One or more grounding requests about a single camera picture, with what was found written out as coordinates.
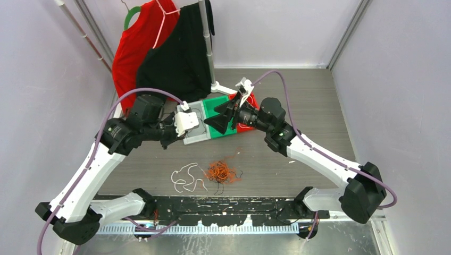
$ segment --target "gray tabletop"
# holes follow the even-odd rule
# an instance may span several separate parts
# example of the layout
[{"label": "gray tabletop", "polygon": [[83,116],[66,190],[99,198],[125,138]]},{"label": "gray tabletop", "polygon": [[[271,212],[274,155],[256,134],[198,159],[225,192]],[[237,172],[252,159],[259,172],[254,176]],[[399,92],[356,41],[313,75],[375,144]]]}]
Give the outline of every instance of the gray tabletop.
[{"label": "gray tabletop", "polygon": [[[242,77],[251,81],[263,74],[265,69],[216,69],[216,79],[221,85],[232,88]],[[345,122],[333,84],[332,75],[325,69],[284,69],[284,75],[297,127],[309,138],[334,153],[355,160]],[[254,94],[257,101],[265,97],[276,97],[286,109],[282,83],[275,74],[270,74],[256,85]],[[221,96],[219,93],[210,97]],[[174,109],[173,105],[166,112]],[[223,196],[296,196],[304,187],[334,188],[335,185],[315,170],[300,162],[276,154],[266,146],[264,133],[253,130],[223,138],[212,139],[190,145],[178,141],[163,150],[158,142],[144,142],[108,177],[100,194],[126,194],[135,188],[143,188],[153,195],[199,195],[213,196],[218,188],[215,182],[205,179],[208,192],[197,182],[194,192],[184,190],[178,193],[171,182],[174,170],[189,163],[198,163],[207,170],[209,164],[222,160],[225,156],[230,167],[237,173],[243,172],[242,179],[224,185]],[[190,173],[202,178],[202,171],[194,167]],[[186,169],[174,176],[190,183],[192,178]]]}]

